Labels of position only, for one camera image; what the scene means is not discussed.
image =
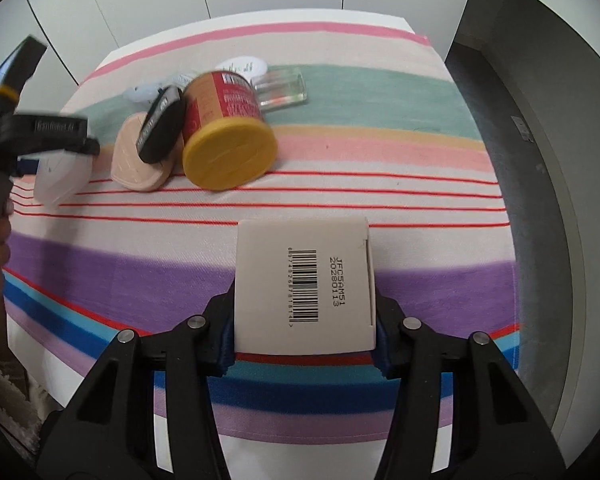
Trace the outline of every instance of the barcode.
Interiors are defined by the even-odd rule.
[[[289,323],[317,322],[317,251],[288,251]]]
[[[248,81],[236,74],[227,74],[226,72],[222,72],[222,81],[229,85],[238,85],[244,88],[251,88]]]

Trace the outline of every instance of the gray floor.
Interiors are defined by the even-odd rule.
[[[564,225],[538,147],[522,139],[522,117],[482,54],[454,43],[446,65],[482,134],[509,213],[520,290],[520,378],[547,423],[554,421],[571,342],[571,271]]]

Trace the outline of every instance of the cylindrical container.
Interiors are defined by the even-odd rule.
[[[184,97],[182,167],[190,181],[203,189],[231,189],[271,167],[276,137],[245,78],[227,70],[208,72],[187,86]]]

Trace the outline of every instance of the metal screw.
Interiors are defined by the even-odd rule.
[[[118,341],[120,341],[121,343],[128,343],[135,336],[136,336],[136,334],[134,334],[134,331],[127,328],[125,330],[118,332]]]
[[[422,326],[422,322],[417,317],[405,317],[402,324],[409,330],[417,330]]]
[[[202,328],[206,323],[206,319],[203,316],[191,316],[187,319],[189,328]]]
[[[478,345],[486,345],[489,341],[491,341],[489,334],[485,332],[474,332],[472,337],[474,338],[474,341],[478,343]]]

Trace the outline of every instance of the striped tablecloth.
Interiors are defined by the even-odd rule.
[[[142,108],[121,96],[126,88],[241,55],[300,67],[309,94],[308,104],[266,115],[280,145],[266,176],[221,193],[181,172],[148,194],[109,179],[115,135]],[[63,404],[118,330],[168,330],[228,289],[245,218],[367,216],[382,294],[440,332],[490,332],[517,366],[516,266],[500,188],[443,61],[404,20],[316,10],[187,25],[112,53],[65,111],[89,117],[102,154],[89,185],[57,210],[33,200],[32,180],[15,183],[5,290],[11,347]],[[164,433],[164,377],[156,383]],[[366,353],[239,355],[209,385],[236,479],[371,478],[397,393]],[[442,391],[444,447],[449,378]],[[157,447],[168,463],[164,438]]]

